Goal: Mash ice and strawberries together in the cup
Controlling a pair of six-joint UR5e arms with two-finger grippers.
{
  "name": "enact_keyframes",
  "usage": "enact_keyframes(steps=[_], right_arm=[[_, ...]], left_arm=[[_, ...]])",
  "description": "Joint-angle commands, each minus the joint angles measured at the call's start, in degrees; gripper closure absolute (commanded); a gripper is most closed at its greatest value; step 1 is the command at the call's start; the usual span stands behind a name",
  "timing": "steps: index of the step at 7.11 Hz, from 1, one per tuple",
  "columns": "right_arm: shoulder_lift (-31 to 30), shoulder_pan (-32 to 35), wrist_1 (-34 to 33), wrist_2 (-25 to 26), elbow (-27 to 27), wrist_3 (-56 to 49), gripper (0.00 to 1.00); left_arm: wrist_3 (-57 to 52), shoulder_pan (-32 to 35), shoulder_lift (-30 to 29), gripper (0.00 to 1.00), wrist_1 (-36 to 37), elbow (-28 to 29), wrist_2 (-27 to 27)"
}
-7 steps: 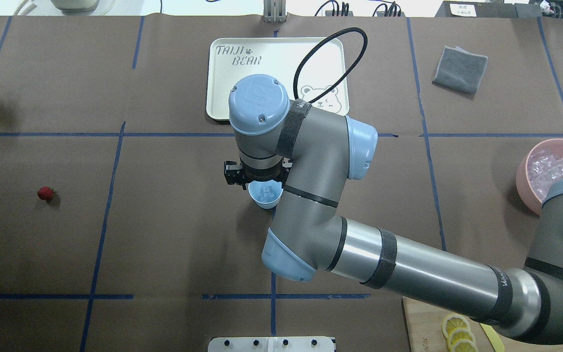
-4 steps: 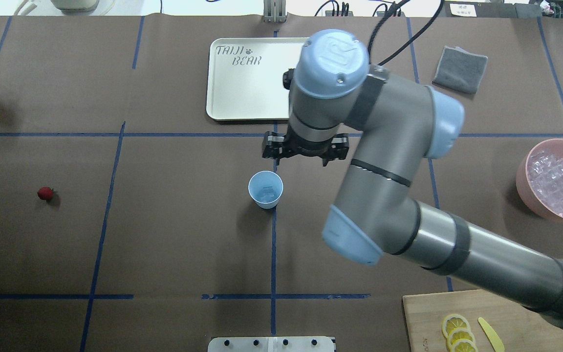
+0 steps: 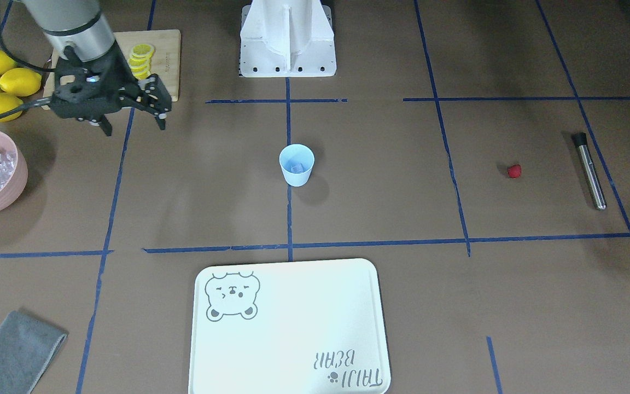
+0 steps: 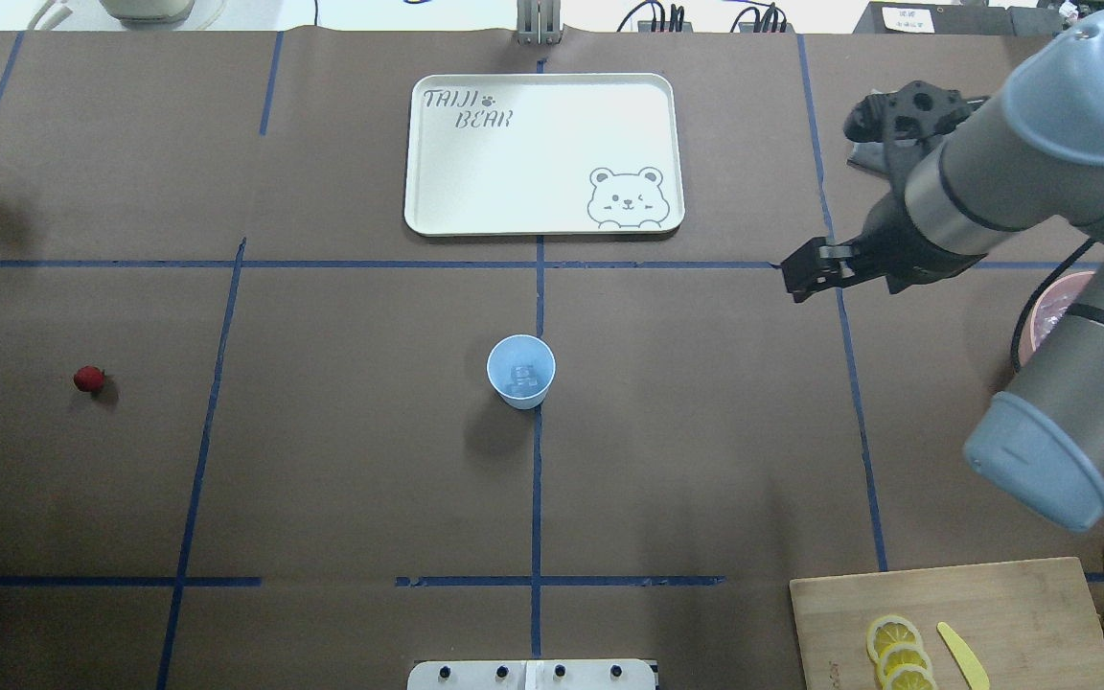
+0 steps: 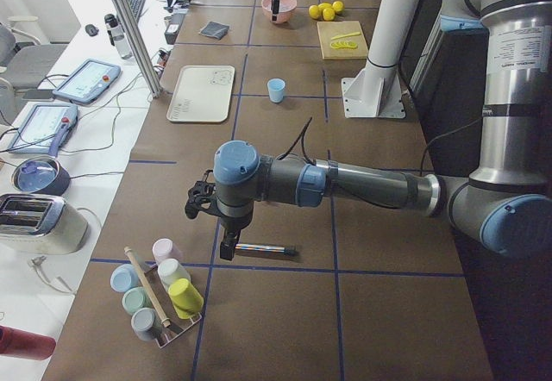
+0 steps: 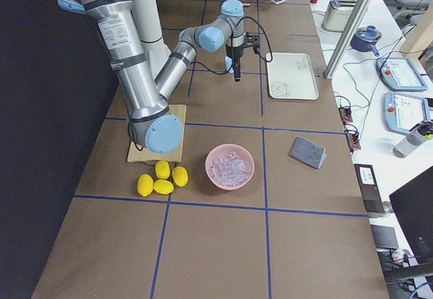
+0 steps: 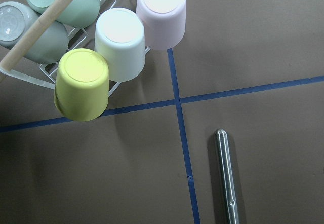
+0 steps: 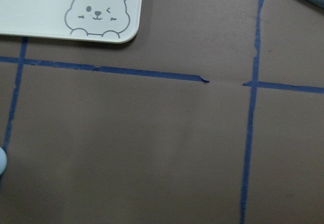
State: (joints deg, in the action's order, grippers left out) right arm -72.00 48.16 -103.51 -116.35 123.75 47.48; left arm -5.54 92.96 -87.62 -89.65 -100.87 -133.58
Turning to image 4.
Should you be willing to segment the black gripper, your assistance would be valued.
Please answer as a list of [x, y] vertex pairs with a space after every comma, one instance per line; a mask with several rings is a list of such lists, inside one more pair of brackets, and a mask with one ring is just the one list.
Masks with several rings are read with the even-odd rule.
[[862, 232], [846, 245], [809, 238], [781, 262], [781, 278], [794, 302], [878, 278], [896, 294], [955, 278], [985, 257], [930, 240], [907, 206], [911, 172], [921, 169], [928, 153], [973, 112], [959, 91], [942, 91], [924, 81], [911, 81], [901, 91], [872, 93], [854, 105], [842, 132], [853, 144], [882, 145], [890, 189], [867, 214]]

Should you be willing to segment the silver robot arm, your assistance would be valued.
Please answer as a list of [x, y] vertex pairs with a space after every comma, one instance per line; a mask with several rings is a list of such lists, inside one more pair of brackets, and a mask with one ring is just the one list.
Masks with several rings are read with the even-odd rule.
[[965, 438], [973, 473], [1072, 532], [1104, 520], [1104, 9], [1052, 36], [985, 96], [925, 79], [868, 92], [842, 124], [875, 144], [885, 193], [849, 238], [816, 236], [781, 259], [796, 302], [881, 282], [887, 291], [959, 278], [1038, 230], [1073, 242], [1045, 291], [1089, 263], [1089, 282]]

